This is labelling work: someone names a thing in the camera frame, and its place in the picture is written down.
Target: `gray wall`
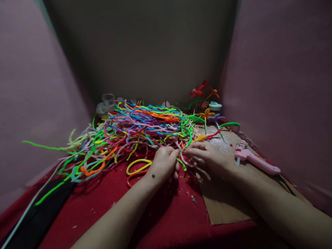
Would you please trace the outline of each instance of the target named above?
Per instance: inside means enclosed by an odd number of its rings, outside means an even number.
[[[64,155],[21,141],[65,146],[94,106],[33,1],[0,1],[0,54],[1,213]]]
[[[186,102],[204,79],[217,84],[236,1],[46,0],[67,51],[89,71],[93,98],[114,93]]]
[[[330,215],[331,24],[331,1],[243,1],[220,84],[227,119]]]

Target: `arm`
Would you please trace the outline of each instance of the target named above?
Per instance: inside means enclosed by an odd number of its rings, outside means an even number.
[[[162,147],[146,175],[72,246],[72,249],[126,248],[148,202],[172,174],[179,170],[179,150]]]
[[[186,153],[202,158],[217,175],[233,184],[269,226],[293,246],[332,248],[331,217],[236,166],[233,158],[209,142],[196,142]]]

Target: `cardboard sheet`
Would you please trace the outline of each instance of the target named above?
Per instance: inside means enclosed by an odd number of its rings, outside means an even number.
[[[217,131],[216,127],[209,126],[207,128],[207,135],[214,134]],[[204,134],[204,129],[200,128],[200,133]],[[213,138],[211,142],[218,148],[223,150],[226,154],[227,160],[231,160],[235,163],[234,153],[236,144],[241,139],[233,132],[226,129],[221,131],[225,142],[221,136],[218,135]],[[276,181],[276,178],[265,174],[260,169],[253,166],[250,162],[241,162],[240,167],[243,167],[248,171],[248,174],[255,174],[259,178],[277,186],[278,188],[288,191],[283,183]],[[212,225],[225,224],[231,222],[244,221],[248,219],[254,219],[258,215],[251,207],[251,205],[244,199],[244,197],[229,183],[216,177],[212,172],[208,171],[211,176],[209,181],[202,173],[196,172],[198,182],[200,184],[201,192],[205,201],[207,211]],[[293,190],[298,198],[308,202],[288,181],[287,184]]]

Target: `forearm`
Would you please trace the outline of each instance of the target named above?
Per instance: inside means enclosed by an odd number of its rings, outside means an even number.
[[[232,172],[231,183],[270,227],[298,248],[330,248],[332,218],[246,170]]]
[[[156,181],[143,177],[75,243],[72,249],[126,248],[146,205],[158,188],[159,184]]]

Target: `hot glue gun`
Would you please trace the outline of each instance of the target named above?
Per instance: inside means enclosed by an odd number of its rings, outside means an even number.
[[[244,140],[241,140],[237,145],[235,149],[235,158],[237,158],[236,164],[240,165],[240,160],[248,160],[254,165],[256,165],[261,170],[265,171],[269,175],[277,175],[280,174],[280,169],[278,167],[272,166],[268,164],[267,162],[259,159],[257,156],[255,156],[249,149],[248,149],[248,143]]]

